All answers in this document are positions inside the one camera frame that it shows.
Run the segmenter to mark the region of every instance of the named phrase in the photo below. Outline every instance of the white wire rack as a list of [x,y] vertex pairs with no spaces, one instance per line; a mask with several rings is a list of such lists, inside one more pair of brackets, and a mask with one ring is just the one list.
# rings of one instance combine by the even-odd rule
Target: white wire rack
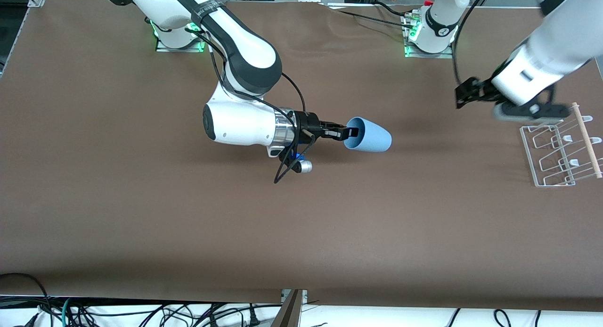
[[597,159],[593,145],[603,139],[590,137],[585,123],[592,116],[582,116],[579,105],[571,105],[573,119],[557,123],[521,127],[523,145],[537,187],[575,186],[588,177],[603,178],[603,158]]

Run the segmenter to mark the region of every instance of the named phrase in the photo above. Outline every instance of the robotic arm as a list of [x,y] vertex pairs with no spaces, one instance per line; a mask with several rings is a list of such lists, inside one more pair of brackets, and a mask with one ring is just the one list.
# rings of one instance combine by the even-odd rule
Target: robotic arm
[[[116,5],[135,3],[159,29],[157,35],[166,46],[187,46],[193,40],[194,31],[187,29],[191,21],[202,30],[198,35],[219,46],[224,67],[221,74],[216,69],[218,86],[203,109],[205,133],[211,140],[224,144],[266,146],[270,157],[280,159],[279,171],[286,166],[283,174],[277,173],[275,183],[289,170],[312,170],[312,164],[303,155],[317,138],[364,140],[364,128],[321,121],[305,109],[299,112],[263,101],[282,75],[278,53],[220,0],[110,1]],[[301,154],[297,153],[298,144],[308,145]],[[362,150],[358,147],[355,145],[353,149]]]
[[[598,32],[603,25],[603,0],[537,0],[542,25],[513,51],[488,80],[470,78],[456,89],[456,107],[473,101],[495,102],[503,121],[558,121],[570,115],[551,104],[554,84],[591,59],[603,55]],[[548,91],[547,100],[539,95]]]

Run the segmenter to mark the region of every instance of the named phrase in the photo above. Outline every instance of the brown table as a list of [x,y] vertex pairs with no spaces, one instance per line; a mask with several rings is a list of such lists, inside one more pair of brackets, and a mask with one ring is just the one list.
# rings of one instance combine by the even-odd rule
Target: brown table
[[[603,183],[534,187],[519,125],[490,104],[455,110],[450,60],[405,58],[394,26],[313,3],[228,7],[275,46],[310,111],[380,123],[391,149],[319,141],[314,171],[273,185],[265,148],[205,136],[207,53],[154,52],[133,5],[47,0],[0,80],[0,271],[54,295],[258,302],[307,288],[324,304],[603,309]],[[477,9],[462,78],[489,76],[539,22]],[[601,133],[602,91],[590,63],[557,95]],[[267,100],[299,108],[286,81]]]

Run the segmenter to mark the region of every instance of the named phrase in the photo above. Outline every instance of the blue cup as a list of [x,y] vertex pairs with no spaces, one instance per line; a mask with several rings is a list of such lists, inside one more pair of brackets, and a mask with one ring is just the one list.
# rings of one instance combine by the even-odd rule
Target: blue cup
[[362,117],[349,120],[347,127],[358,128],[358,136],[344,140],[345,147],[351,150],[381,153],[390,149],[391,134],[383,127]]

